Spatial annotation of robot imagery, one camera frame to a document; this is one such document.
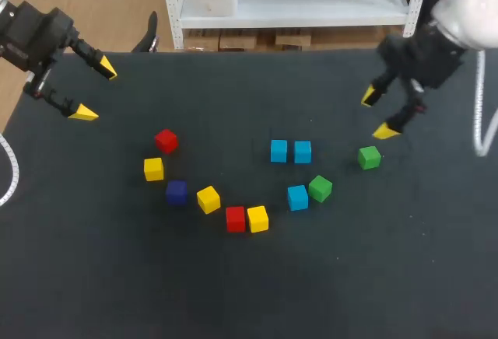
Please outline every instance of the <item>black tabletop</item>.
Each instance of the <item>black tabletop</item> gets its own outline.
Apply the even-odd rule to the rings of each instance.
[[[113,82],[73,56],[53,74],[96,121],[23,96],[6,128],[21,174],[0,208],[0,337],[498,337],[498,145],[472,149],[472,56],[384,142],[371,134],[403,93],[360,106],[383,71],[372,51],[110,59]],[[496,84],[489,71],[486,120]],[[164,128],[186,208],[143,176]],[[272,139],[311,140],[313,163],[271,164]],[[362,171],[369,145],[384,158]],[[290,212],[286,188],[318,174],[331,197]],[[223,207],[265,205],[269,230],[227,234],[224,210],[196,203],[208,185]]]

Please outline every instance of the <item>floor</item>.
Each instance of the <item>floor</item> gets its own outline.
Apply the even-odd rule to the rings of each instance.
[[[9,0],[18,5],[23,0]],[[26,0],[41,12],[59,7],[75,20],[81,37],[103,51],[130,51],[147,27],[151,11],[159,14],[160,50],[173,48],[164,0]],[[26,73],[0,60],[0,131],[14,109]]]

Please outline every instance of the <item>white cable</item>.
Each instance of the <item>white cable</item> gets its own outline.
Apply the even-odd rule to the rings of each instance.
[[[10,159],[10,165],[12,166],[12,182],[10,183],[10,187],[5,193],[5,195],[0,198],[0,207],[3,206],[8,199],[14,194],[16,190],[17,184],[19,182],[19,164],[17,164],[16,156],[14,155],[14,151],[10,148],[9,143],[3,138],[3,135],[0,133],[0,145],[2,145],[5,152],[7,152],[7,156]]]
[[[486,68],[486,54],[484,50],[477,53],[477,71],[475,74],[475,109],[474,109],[474,149],[477,156],[488,155],[498,130],[498,109],[491,118],[487,132],[482,142],[482,98],[484,94],[484,78]]]

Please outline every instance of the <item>cardboard box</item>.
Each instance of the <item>cardboard box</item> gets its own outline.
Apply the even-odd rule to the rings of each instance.
[[[284,28],[277,30],[275,45],[301,46],[311,45],[311,29]]]
[[[257,30],[222,30],[219,48],[253,50],[258,41]]]
[[[186,51],[218,51],[219,30],[188,30],[184,35]]]
[[[304,51],[374,49],[391,32],[389,26],[337,26],[320,28]]]

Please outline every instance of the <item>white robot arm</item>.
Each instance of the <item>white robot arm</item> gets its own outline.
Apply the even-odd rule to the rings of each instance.
[[[400,79],[407,102],[373,136],[386,139],[401,134],[415,115],[425,112],[422,101],[425,89],[439,88],[462,64],[461,56],[468,50],[476,50],[474,146],[478,156],[485,156],[498,130],[497,110],[482,142],[484,50],[498,47],[498,0],[439,0],[431,14],[433,21],[417,29],[412,37],[389,35],[377,48],[387,69],[372,81],[362,104],[373,106],[395,78]]]
[[[498,0],[439,0],[432,16],[441,33],[463,48],[498,47]]]

